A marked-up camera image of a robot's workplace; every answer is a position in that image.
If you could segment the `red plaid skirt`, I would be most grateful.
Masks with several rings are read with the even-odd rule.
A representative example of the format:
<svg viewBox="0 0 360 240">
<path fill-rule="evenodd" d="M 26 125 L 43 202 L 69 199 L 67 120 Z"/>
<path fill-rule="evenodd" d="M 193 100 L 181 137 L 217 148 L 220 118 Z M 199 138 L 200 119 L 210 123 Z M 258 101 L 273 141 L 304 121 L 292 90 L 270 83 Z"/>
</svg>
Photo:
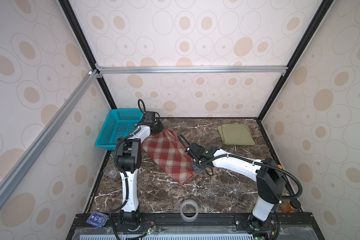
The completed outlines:
<svg viewBox="0 0 360 240">
<path fill-rule="evenodd" d="M 195 175 L 192 159 L 172 128 L 164 129 L 158 135 L 147 138 L 142 148 L 148 156 L 179 185 L 189 182 Z"/>
</svg>

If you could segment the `olive green skirt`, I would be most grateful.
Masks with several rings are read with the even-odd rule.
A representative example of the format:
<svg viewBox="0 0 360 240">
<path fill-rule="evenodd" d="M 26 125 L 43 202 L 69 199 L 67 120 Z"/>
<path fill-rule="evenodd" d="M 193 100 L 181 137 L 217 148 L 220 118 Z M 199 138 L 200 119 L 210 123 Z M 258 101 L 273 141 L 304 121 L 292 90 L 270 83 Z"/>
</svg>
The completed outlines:
<svg viewBox="0 0 360 240">
<path fill-rule="evenodd" d="M 246 124 L 232 123 L 217 127 L 223 144 L 238 146 L 254 146 L 255 142 Z"/>
</svg>

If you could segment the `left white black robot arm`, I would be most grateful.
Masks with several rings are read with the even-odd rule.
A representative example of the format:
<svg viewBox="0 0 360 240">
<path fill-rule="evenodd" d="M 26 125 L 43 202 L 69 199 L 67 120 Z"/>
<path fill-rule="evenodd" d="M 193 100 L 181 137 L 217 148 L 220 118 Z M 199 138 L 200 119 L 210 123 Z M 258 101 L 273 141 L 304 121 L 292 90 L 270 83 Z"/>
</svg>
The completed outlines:
<svg viewBox="0 0 360 240">
<path fill-rule="evenodd" d="M 133 127 L 131 123 L 115 123 L 112 137 L 116 144 L 114 164 L 119 170 L 122 180 L 122 205 L 110 211 L 119 213 L 121 227 L 136 231 L 141 225 L 141 213 L 137 196 L 137 176 L 142 165 L 142 143 L 150 135 L 156 135 L 164 129 L 161 121 L 153 124 Z"/>
</svg>

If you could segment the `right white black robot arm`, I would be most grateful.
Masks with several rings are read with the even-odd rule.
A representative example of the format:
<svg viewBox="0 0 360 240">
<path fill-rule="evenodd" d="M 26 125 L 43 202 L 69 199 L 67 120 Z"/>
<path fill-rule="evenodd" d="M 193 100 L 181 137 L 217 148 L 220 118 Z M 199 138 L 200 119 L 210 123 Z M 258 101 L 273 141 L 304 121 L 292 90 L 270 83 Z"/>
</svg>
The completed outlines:
<svg viewBox="0 0 360 240">
<path fill-rule="evenodd" d="M 257 183 L 258 198 L 252 213 L 244 222 L 244 228 L 250 233 L 265 231 L 268 217 L 270 213 L 274 212 L 277 205 L 282 200 L 296 200 L 303 193 L 300 181 L 279 167 L 272 158 L 248 159 L 222 149 L 203 148 L 195 143 L 186 148 L 186 154 L 192 159 L 191 166 L 195 173 L 212 167 L 222 168 L 243 175 Z M 283 196 L 288 179 L 296 183 L 298 191 L 292 196 Z"/>
</svg>

